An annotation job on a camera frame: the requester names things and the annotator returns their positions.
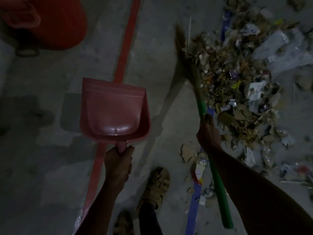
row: pink dustpan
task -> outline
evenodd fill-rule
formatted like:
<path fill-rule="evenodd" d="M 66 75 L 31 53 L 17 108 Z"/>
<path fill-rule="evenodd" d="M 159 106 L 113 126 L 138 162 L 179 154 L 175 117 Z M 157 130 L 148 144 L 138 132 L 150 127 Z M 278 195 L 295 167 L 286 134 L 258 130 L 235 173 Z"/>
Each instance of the pink dustpan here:
<path fill-rule="evenodd" d="M 150 124 L 145 88 L 83 78 L 80 129 L 87 137 L 123 153 L 149 134 Z"/>

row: pile of debris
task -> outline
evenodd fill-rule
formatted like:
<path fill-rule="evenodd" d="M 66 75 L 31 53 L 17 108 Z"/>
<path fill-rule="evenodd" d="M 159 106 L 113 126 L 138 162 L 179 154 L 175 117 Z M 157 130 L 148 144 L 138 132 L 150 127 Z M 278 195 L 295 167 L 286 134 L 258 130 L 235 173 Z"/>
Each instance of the pile of debris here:
<path fill-rule="evenodd" d="M 266 154 L 276 139 L 292 146 L 293 138 L 277 126 L 283 89 L 272 74 L 313 63 L 298 23 L 273 22 L 267 8 L 246 0 L 226 0 L 226 12 L 233 22 L 223 25 L 225 40 L 203 32 L 183 49 L 200 72 L 205 103 L 231 132 L 224 140 L 232 149 L 241 141 L 252 149 L 263 145 Z"/>

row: foot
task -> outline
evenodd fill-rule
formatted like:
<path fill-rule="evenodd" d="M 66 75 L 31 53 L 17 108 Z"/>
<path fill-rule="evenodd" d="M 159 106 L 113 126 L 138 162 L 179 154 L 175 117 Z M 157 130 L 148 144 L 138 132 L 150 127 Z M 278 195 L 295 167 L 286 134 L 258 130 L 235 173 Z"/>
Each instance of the foot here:
<path fill-rule="evenodd" d="M 137 207 L 139 212 L 140 207 L 144 203 L 150 203 L 154 209 L 158 209 L 161 205 L 165 194 L 170 186 L 170 174 L 168 170 L 162 167 L 157 167 L 151 172 L 147 187 Z"/>
<path fill-rule="evenodd" d="M 119 214 L 114 225 L 113 235 L 135 235 L 131 214 L 128 211 L 122 211 Z"/>

